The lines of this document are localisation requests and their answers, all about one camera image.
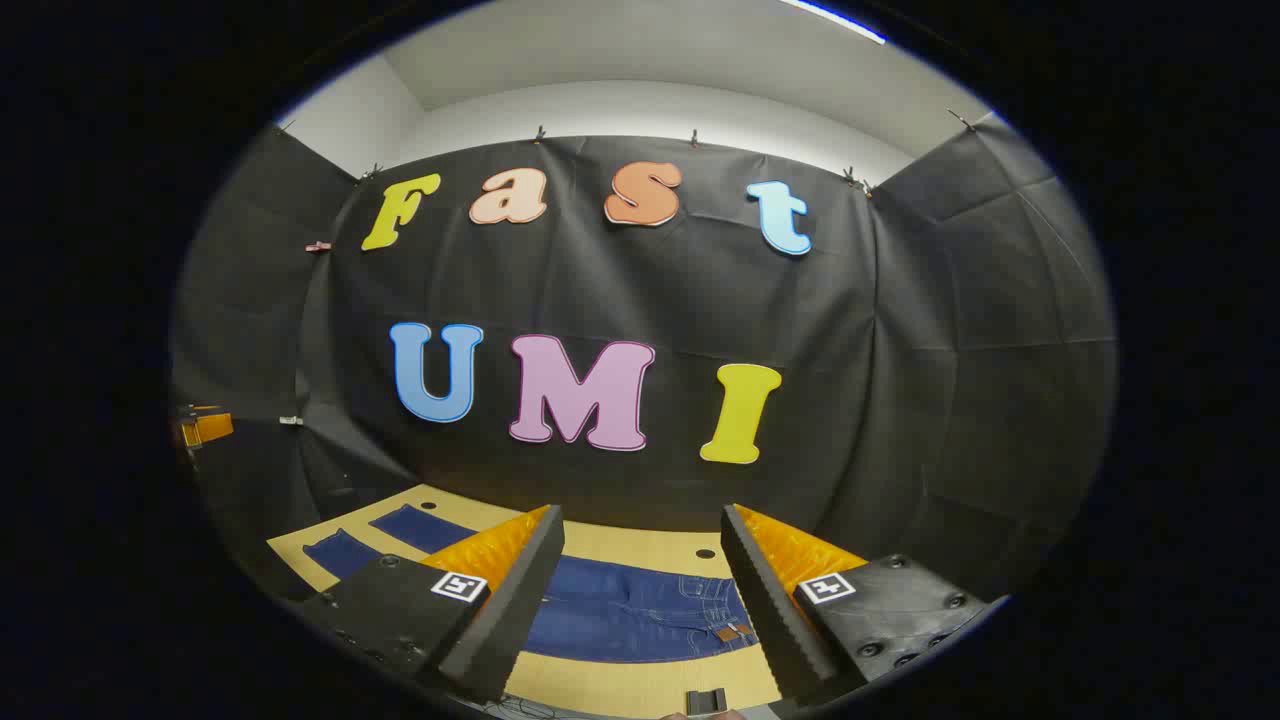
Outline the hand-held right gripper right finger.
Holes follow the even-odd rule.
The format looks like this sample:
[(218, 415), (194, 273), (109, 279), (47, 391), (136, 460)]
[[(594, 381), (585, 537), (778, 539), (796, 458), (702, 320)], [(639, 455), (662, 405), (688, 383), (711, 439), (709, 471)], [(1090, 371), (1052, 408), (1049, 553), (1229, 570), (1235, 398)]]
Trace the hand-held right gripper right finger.
[(788, 707), (906, 676), (1004, 606), (904, 553), (863, 559), (740, 503), (722, 509), (719, 541)]

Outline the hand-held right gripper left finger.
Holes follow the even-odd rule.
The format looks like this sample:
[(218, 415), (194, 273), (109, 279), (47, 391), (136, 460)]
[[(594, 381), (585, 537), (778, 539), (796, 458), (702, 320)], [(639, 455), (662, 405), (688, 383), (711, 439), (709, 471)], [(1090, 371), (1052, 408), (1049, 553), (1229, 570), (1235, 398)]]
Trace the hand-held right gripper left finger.
[(563, 544), (562, 509), (544, 505), (421, 560), (376, 555), (298, 616), (402, 684), (498, 701)]

